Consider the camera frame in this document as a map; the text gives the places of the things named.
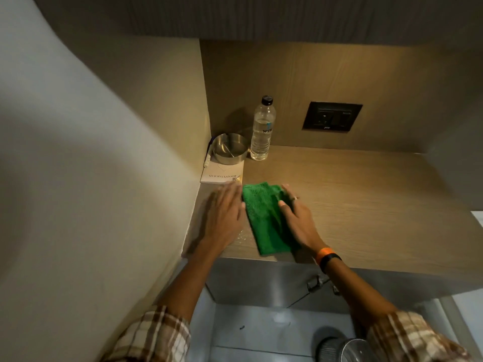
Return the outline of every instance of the green microfiber towel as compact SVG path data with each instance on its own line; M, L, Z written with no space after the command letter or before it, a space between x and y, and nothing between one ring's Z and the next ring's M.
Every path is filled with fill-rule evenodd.
M279 185L270 186L267 182L245 185L243 198L260 255L300 248L278 206L280 200L291 206L288 195Z

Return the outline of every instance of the hand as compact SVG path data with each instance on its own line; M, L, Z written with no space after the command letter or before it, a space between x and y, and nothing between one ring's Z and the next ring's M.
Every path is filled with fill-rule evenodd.
M230 182L214 193L205 228L205 242L219 256L242 230L245 222L245 203L242 202L242 185Z
M288 184L284 184L281 187L287 192L290 198L296 197ZM280 210L284 214L288 227L292 230L294 237L299 243L310 250L312 256L317 256L320 249L327 247L327 244L322 241L317 233L317 229L315 228L312 219L312 213L300 199L296 199L292 202L294 208L293 212L284 201L279 201L278 205L280 206Z

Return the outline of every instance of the plaid shirt sleeve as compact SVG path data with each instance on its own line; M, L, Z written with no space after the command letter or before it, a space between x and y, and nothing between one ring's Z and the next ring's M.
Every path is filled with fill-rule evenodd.
M185 319L158 307L131 323L102 361L184 362L190 338Z
M381 361L390 362L464 362L468 352L436 333L421 315L397 311L371 326L367 341Z

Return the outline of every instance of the water bottle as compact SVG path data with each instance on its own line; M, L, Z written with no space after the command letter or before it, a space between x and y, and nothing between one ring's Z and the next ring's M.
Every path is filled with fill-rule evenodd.
M255 109L250 155L252 159L257 161L265 160L269 155L271 133L277 114L272 104L273 98L265 95L262 98L262 103Z

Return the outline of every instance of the wall switch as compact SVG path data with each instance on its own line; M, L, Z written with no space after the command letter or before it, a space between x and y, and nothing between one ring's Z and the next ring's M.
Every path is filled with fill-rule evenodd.
M350 131L362 104L311 102L302 129Z

